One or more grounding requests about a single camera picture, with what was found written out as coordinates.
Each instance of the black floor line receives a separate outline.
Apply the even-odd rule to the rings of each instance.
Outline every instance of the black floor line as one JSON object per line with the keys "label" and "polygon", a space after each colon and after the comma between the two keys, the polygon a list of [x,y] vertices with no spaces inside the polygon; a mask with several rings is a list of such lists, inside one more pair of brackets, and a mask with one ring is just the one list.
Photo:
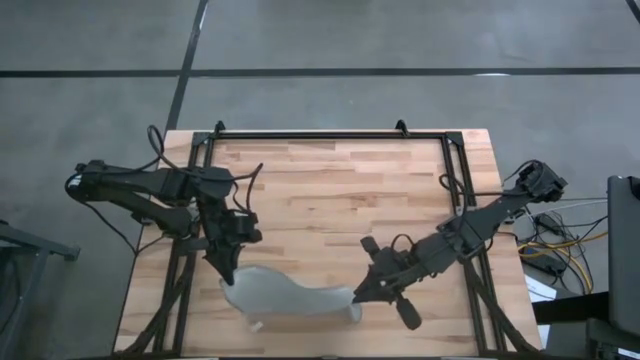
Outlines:
{"label": "black floor line", "polygon": [[178,126],[180,109],[182,109],[184,93],[187,90],[187,83],[189,82],[189,71],[191,70],[193,59],[196,55],[198,39],[200,38],[200,31],[202,24],[204,23],[208,3],[209,0],[200,0],[200,3],[198,4],[196,17],[191,29],[191,36],[189,37],[189,45],[187,46],[187,52],[185,53],[184,61],[182,62],[182,69],[180,70],[180,77],[178,78],[178,86],[176,87],[176,92],[173,94],[173,101],[171,102],[171,110],[169,110],[169,118],[167,119],[165,131],[175,130]]}
{"label": "black floor line", "polygon": [[315,68],[198,69],[191,78],[313,78],[368,76],[557,76],[640,75],[640,66],[540,68]]}
{"label": "black floor line", "polygon": [[533,68],[289,68],[289,69],[195,69],[190,70],[195,45],[185,55],[183,70],[0,70],[0,78],[168,78],[178,77],[176,100],[184,97],[189,78],[314,78],[375,76],[559,76],[640,75],[640,66],[533,67]]}
{"label": "black floor line", "polygon": [[180,70],[0,70],[0,78],[162,78],[178,77]]}

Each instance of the black metal frame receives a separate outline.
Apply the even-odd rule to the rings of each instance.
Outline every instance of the black metal frame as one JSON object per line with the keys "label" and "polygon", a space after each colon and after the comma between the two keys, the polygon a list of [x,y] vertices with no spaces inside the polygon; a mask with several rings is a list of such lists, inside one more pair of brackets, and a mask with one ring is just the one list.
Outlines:
{"label": "black metal frame", "polygon": [[[62,256],[66,261],[75,261],[80,253],[79,247],[69,247],[51,240],[43,239],[39,236],[18,230],[9,226],[6,222],[0,221],[0,250],[10,251],[8,257],[15,255],[33,255],[34,260],[31,264],[31,271],[27,278],[26,285],[23,289],[19,289],[15,310],[10,316],[7,327],[3,333],[0,333],[0,359],[12,359],[15,351],[18,337],[26,320],[27,311],[36,295],[38,285],[44,274],[47,258],[51,254]],[[16,277],[19,277],[17,268],[13,269]]]}
{"label": "black metal frame", "polygon": [[[443,159],[445,164],[445,171],[449,175],[450,181],[450,195],[451,195],[451,207],[452,211],[456,213],[460,206],[461,194],[458,193],[453,179],[456,178],[456,171],[453,164],[452,146],[455,148],[460,163],[460,171],[462,182],[469,192],[473,192],[473,183],[471,180],[471,172],[469,169],[469,163],[464,147],[463,135],[459,131],[443,131],[443,132],[410,132],[407,129],[407,125],[404,121],[399,120],[395,126],[395,130],[390,131],[308,131],[308,132],[287,132],[287,131],[268,131],[268,132],[252,132],[252,131],[234,131],[226,132],[224,123],[219,121],[216,124],[213,132],[194,132],[191,142],[191,150],[189,153],[189,166],[195,166],[198,163],[198,152],[200,146],[206,144],[206,150],[203,159],[203,166],[211,166],[214,150],[214,142],[216,140],[266,140],[266,139],[305,139],[305,140],[326,140],[326,139],[424,139],[424,140],[438,140],[440,141],[443,153]],[[475,196],[469,196],[469,206],[476,206]],[[160,309],[154,315],[149,326],[143,331],[147,337],[147,341],[141,343],[141,346],[135,348],[129,348],[125,352],[117,352],[113,355],[116,358],[135,358],[135,359],[157,359],[157,358],[170,358],[180,357],[182,352],[182,342],[184,339],[184,331],[186,327],[189,296],[191,292],[191,281],[193,273],[195,272],[195,253],[189,253],[187,255],[180,254],[178,251],[178,241],[174,240],[171,249],[171,255],[169,257],[169,266],[167,269],[167,275],[165,278],[165,287],[163,292],[163,300]],[[479,256],[480,274],[483,279],[483,283],[487,286],[489,293],[495,299],[495,289],[493,286],[493,280],[491,276],[489,259],[486,255],[486,251],[481,251]],[[176,277],[178,274],[178,262],[179,258],[186,256],[186,262],[182,273],[178,280]],[[466,262],[463,266],[470,267],[472,271],[476,271],[470,262]],[[484,333],[484,324],[482,321],[480,302],[475,290],[469,285],[468,272],[465,271],[465,280],[467,283],[467,292],[469,296],[469,305],[472,314],[473,327],[476,337],[476,346],[478,353],[483,353],[488,350],[487,339]],[[164,349],[165,334],[166,334],[166,320],[169,316],[170,309],[175,302],[180,299],[180,305],[177,315],[176,330],[173,339],[173,345],[170,350]],[[506,351],[506,344],[504,340],[504,332],[500,328],[497,321],[492,320],[492,329],[494,338],[496,339],[496,350]],[[151,352],[144,352],[147,348],[151,336],[154,337],[154,343]]]}

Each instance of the white cable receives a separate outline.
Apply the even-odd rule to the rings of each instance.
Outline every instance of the white cable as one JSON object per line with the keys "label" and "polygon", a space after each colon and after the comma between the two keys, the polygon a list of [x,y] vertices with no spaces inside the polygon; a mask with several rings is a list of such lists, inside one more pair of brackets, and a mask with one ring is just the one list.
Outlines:
{"label": "white cable", "polygon": [[530,214],[529,216],[534,217],[536,215],[540,215],[540,214],[544,214],[544,213],[548,213],[550,211],[556,211],[556,210],[562,210],[562,209],[568,209],[568,208],[573,208],[573,207],[578,207],[578,206],[586,206],[586,205],[593,205],[593,204],[603,204],[606,203],[608,200],[598,200],[598,201],[589,201],[589,202],[585,202],[585,203],[580,203],[580,204],[573,204],[573,205],[565,205],[565,206],[558,206],[556,208],[551,208],[551,209],[547,209],[544,211],[540,211],[537,213],[533,213]]}

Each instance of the black stand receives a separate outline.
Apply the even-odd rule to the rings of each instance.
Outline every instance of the black stand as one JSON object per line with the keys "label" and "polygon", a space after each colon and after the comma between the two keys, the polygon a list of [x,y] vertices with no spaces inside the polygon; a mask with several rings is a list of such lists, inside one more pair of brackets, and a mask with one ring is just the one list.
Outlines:
{"label": "black stand", "polygon": [[[9,265],[13,266],[14,281],[19,281],[18,268],[12,256],[33,255],[34,261],[31,272],[24,288],[18,288],[15,294],[15,307],[10,309],[10,316],[6,321],[4,331],[0,333],[0,359],[12,359],[18,337],[24,325],[27,310],[33,301],[38,284],[44,273],[47,257],[50,254],[57,254],[67,261],[75,261],[78,258],[80,248],[72,248],[57,242],[43,239],[41,237],[12,228],[6,222],[0,221],[0,267],[2,273],[6,274]],[[10,297],[2,294],[3,301]]]}

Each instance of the metal bracket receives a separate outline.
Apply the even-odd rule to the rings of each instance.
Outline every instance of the metal bracket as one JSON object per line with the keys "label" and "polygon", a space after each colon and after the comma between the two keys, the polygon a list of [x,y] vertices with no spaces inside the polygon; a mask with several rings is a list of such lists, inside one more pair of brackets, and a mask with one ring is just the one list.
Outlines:
{"label": "metal bracket", "polygon": [[217,137],[221,131],[227,130],[227,127],[224,126],[224,123],[222,122],[222,120],[219,120],[216,123],[216,127],[213,129],[213,134]]}
{"label": "metal bracket", "polygon": [[411,136],[411,134],[409,133],[409,129],[407,129],[407,124],[404,122],[404,120],[398,120],[395,129],[400,130],[400,133],[402,133],[402,137],[404,138],[408,138],[409,136]]}

